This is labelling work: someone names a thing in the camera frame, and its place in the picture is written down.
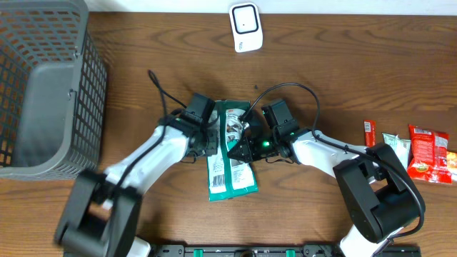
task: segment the snack wrapper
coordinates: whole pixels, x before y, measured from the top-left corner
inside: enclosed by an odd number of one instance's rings
[[[376,122],[364,120],[363,127],[365,128],[365,146],[374,146],[376,144]]]
[[[401,164],[406,170],[408,168],[408,158],[409,150],[411,149],[411,140],[400,139],[398,135],[394,136],[387,133],[383,133],[383,138],[384,143],[388,144],[393,149]]]
[[[248,163],[230,159],[227,153],[241,139],[239,116],[249,108],[247,101],[217,101],[209,119],[218,134],[217,154],[207,157],[209,200],[217,201],[258,191]]]
[[[434,183],[452,183],[446,159],[449,135],[412,125],[409,132],[413,145],[409,176]]]
[[[452,174],[452,180],[457,181],[457,153],[448,152],[447,155],[448,171]]]

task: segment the basket mesh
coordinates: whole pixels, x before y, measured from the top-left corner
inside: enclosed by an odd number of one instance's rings
[[[83,45],[76,45],[78,36],[79,40],[84,36],[81,30],[86,30],[86,13],[79,12],[82,4],[83,1],[73,0],[43,1],[42,5],[25,1],[17,8],[0,8],[0,167],[13,163],[14,142],[31,71],[46,62],[75,63],[75,67],[82,62],[80,75],[73,78],[79,79],[79,89],[71,93],[76,95],[76,102],[67,154],[47,171],[38,171],[33,176],[13,174],[8,178],[68,179],[97,165],[107,74],[87,31]],[[77,47],[83,48],[80,56]]]
[[[74,61],[80,22],[75,11],[2,11],[0,34],[21,53],[30,71],[44,61]]]

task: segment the red snack package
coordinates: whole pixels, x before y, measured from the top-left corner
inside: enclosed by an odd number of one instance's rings
[[[365,146],[372,147],[376,144],[376,122],[364,120],[365,127]]]
[[[446,163],[449,135],[409,125],[413,160],[408,166],[411,178],[435,183],[452,183]]]

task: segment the gray plastic basket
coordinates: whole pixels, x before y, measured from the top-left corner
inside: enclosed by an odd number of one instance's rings
[[[99,159],[106,69],[83,0],[0,0],[0,178],[74,178]]]

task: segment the black mounting base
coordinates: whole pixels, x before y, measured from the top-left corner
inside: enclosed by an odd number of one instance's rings
[[[64,257],[78,257],[64,253]],[[152,246],[149,257],[345,257],[334,244],[305,246]],[[377,257],[421,257],[415,246],[391,246]]]

